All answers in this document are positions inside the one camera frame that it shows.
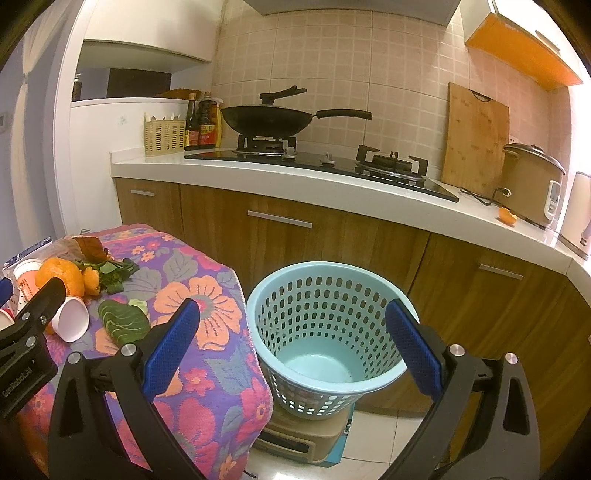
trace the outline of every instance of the blue gripper pad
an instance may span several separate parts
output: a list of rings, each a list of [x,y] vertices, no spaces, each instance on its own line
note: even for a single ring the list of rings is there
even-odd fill
[[[418,389],[437,401],[443,393],[441,364],[417,329],[418,322],[396,299],[386,307],[386,329],[407,364]]]
[[[12,297],[12,282],[9,278],[0,278],[0,307]]]
[[[144,364],[142,390],[149,401],[166,392],[197,333],[199,320],[199,307],[193,300],[185,301],[169,320],[172,325]]]

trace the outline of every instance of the orange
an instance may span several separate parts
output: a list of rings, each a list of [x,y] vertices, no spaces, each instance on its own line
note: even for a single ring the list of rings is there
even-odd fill
[[[96,297],[100,295],[99,271],[92,267],[86,267],[82,272],[84,278],[84,293]]]
[[[48,258],[35,275],[35,284],[41,288],[53,277],[61,278],[66,286],[66,295],[72,297],[84,296],[84,279],[78,267],[62,258]]]
[[[499,220],[506,225],[513,226],[517,221],[517,217],[505,207],[501,207],[499,208]]]

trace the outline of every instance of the rice cooker lid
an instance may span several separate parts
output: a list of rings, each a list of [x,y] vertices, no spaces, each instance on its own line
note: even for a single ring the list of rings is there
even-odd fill
[[[543,160],[550,162],[555,167],[558,167],[560,169],[560,171],[563,173],[563,175],[566,175],[566,171],[564,170],[564,168],[562,167],[560,162],[558,160],[556,160],[554,157],[550,157],[550,155],[548,155],[547,153],[544,153],[544,150],[542,150],[540,147],[537,147],[536,145],[525,145],[523,143],[510,143],[510,144],[505,145],[504,148],[506,148],[507,150],[522,151],[522,152],[530,153],[536,157],[540,157]]]

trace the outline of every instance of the utensil basket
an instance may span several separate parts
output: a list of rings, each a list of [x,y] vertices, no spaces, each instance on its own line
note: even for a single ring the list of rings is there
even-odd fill
[[[384,320],[401,290],[362,268],[304,262],[260,282],[246,304],[252,341],[276,402],[321,420],[406,371]]]
[[[146,157],[184,151],[185,120],[144,121]]]

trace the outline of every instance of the stove knob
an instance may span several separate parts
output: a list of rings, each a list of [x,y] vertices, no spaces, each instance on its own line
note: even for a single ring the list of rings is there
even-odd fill
[[[335,161],[332,158],[332,153],[329,152],[325,152],[324,154],[324,160],[322,160],[323,164],[328,164],[328,165],[334,165]]]
[[[283,155],[284,158],[295,158],[296,157],[296,148],[295,147],[287,147],[285,149],[285,154]]]

